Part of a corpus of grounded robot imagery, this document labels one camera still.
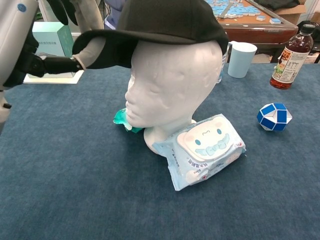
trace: bottle label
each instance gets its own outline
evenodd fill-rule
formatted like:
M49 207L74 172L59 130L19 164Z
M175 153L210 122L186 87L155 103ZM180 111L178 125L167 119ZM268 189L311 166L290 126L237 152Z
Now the bottle label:
M291 51L285 47L272 74L273 79L284 84L292 83L308 55L309 52Z

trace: cartoon character print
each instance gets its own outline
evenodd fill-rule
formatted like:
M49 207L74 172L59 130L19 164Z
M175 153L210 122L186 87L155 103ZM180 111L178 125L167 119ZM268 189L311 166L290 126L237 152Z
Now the cartoon character print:
M199 162L214 160L225 154L233 145L230 130L228 121L222 116L217 116L188 132L179 134L177 142Z

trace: table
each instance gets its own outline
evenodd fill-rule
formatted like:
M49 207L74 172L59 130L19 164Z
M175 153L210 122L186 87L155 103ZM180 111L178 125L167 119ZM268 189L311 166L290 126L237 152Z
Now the table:
M256 20L256 16L241 18L217 18L229 36L230 41L252 43L258 47L257 54L270 54L272 63L276 63L286 42L293 37L298 27L274 12L262 7L252 0L243 0L244 6L254 6L265 16L265 21ZM269 20L276 18L281 24L271 24Z
M175 192L165 158L142 133L113 123L130 71L87 70L77 85L24 84L6 93L0 137L1 240L318 240L320 67L289 90L269 85L274 64L234 79L224 69L194 114L223 113L247 152L210 179ZM258 124L282 102L284 132Z
M310 52L311 54L320 53L320 42L314 42L313 49ZM320 54L315 60L315 64L319 63L320 61Z

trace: cardboard box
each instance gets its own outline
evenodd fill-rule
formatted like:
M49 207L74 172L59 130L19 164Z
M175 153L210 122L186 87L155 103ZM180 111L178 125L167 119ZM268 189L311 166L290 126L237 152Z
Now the cardboard box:
M317 24L320 24L320 11L316 11L312 18L311 18L311 22L314 22L314 23L317 23Z
M38 41L37 55L48 54L54 56L72 57L74 40L69 26L61 22L35 22L32 28L34 38ZM74 72L61 74L45 74L42 78L73 78Z
M300 15L306 12L307 9L304 4L292 8L281 8L274 11L275 14L279 15L280 17L284 18L294 25L297 25Z
M314 64L318 56L319 56L319 52L309 55L304 61L304 64Z

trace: white robot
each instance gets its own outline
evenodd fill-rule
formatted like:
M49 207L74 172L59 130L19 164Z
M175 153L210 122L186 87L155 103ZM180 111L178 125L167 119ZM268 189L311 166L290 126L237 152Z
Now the white robot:
M100 0L48 0L48 2L63 24L68 24L68 15L82 33L104 28L98 9ZM94 63L105 43L103 37L96 37L72 58L35 55L39 43L33 37L32 27L38 6L37 0L1 0L0 134L11 108L5 100L5 90L22 84L26 74L42 77L46 73L60 74L85 70Z

